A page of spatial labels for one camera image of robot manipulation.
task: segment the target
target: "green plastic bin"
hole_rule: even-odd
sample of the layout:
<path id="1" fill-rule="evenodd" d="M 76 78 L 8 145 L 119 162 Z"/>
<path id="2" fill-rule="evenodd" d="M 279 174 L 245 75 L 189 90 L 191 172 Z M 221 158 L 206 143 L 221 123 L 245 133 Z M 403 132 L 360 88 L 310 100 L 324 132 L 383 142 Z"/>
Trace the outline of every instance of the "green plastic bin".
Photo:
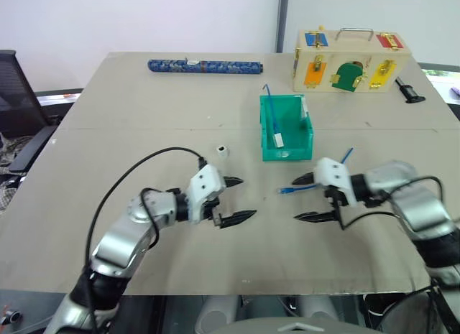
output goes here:
<path id="1" fill-rule="evenodd" d="M 268 96 L 260 96 L 262 125 L 262 159 L 310 160 L 313 156 L 313 127 L 310 115 L 303 107 L 304 95 L 272 96 L 277 124 L 284 147 L 277 149 L 273 141 L 272 111 Z"/>

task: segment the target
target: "blue wire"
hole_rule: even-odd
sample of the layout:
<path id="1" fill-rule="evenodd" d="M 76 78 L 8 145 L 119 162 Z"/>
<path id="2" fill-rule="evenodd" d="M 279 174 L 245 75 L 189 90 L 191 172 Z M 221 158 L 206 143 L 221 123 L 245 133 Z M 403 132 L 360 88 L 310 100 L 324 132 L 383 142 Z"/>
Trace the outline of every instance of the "blue wire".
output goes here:
<path id="1" fill-rule="evenodd" d="M 350 154 L 353 152 L 353 150 L 354 148 L 350 147 L 348 151 L 346 151 L 346 154 L 340 161 L 341 164 L 345 163 L 348 157 L 350 157 Z M 290 192 L 297 192 L 298 190 L 312 189 L 312 188 L 316 188 L 317 186 L 318 186 L 317 184 L 314 184 L 314 185 L 307 185 L 306 187 L 284 187 L 284 188 L 278 189 L 278 193 L 279 194 L 289 194 Z"/>
<path id="2" fill-rule="evenodd" d="M 275 134 L 280 133 L 280 130 L 278 128 L 278 123 L 276 122 L 276 118 L 275 118 L 275 106 L 273 105 L 273 98 L 272 98 L 272 94 L 270 93 L 270 88 L 268 87 L 268 84 L 265 84 L 262 90 L 265 88 L 267 89 L 267 92 L 268 92 L 268 101 L 270 103 L 270 111 L 272 112 L 273 133 Z"/>

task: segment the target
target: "black chair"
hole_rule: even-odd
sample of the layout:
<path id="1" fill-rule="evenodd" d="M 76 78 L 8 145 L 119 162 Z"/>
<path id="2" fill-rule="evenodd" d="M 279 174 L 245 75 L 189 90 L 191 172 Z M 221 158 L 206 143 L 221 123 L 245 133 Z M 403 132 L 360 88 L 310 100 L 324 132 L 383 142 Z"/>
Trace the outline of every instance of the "black chair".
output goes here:
<path id="1" fill-rule="evenodd" d="M 57 127 L 43 113 L 16 52 L 0 50 L 0 132 L 6 138 L 34 136 L 9 165 L 9 171 L 28 172 Z"/>

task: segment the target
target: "table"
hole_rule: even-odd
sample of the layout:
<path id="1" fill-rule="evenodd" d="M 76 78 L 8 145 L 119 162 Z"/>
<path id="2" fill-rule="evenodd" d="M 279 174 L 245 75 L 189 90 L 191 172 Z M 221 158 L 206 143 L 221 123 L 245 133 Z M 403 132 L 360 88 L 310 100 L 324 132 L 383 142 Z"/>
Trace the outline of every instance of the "table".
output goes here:
<path id="1" fill-rule="evenodd" d="M 261 60 L 262 75 L 154 74 L 150 58 Z M 292 55 L 111 53 L 41 153 L 0 219 L 0 288 L 68 292 L 83 263 L 88 225 L 103 194 L 138 159 L 168 146 L 192 147 L 244 184 L 221 196 L 222 211 L 257 209 L 244 224 L 178 223 L 162 231 L 127 294 L 338 294 L 408 291 L 426 286 L 423 261 L 394 218 L 371 217 L 343 232 L 336 223 L 293 219 L 328 210 L 321 191 L 281 196 L 276 188 L 311 171 L 321 157 L 355 152 L 351 173 L 389 159 L 437 175 L 446 206 L 460 213 L 459 122 L 414 60 L 401 78 L 426 102 L 389 93 L 308 94 L 314 159 L 261 160 L 262 86 L 292 93 Z M 228 159 L 215 148 L 225 144 Z M 140 167 L 113 194 L 97 242 L 145 186 L 184 188 L 195 157 L 172 152 Z M 344 208 L 345 220 L 366 211 Z"/>

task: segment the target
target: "white wall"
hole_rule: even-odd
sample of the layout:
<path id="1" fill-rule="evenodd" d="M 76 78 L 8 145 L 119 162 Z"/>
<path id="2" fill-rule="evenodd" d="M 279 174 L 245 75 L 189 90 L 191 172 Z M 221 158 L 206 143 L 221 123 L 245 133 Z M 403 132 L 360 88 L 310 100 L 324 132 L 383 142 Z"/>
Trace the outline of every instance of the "white wall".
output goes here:
<path id="1" fill-rule="evenodd" d="M 299 29 L 366 27 L 401 35 L 418 62 L 460 65 L 460 0 L 289 0 L 284 51 Z"/>
<path id="2" fill-rule="evenodd" d="M 278 0 L 0 0 L 0 49 L 35 91 L 84 87 L 110 51 L 273 52 Z"/>

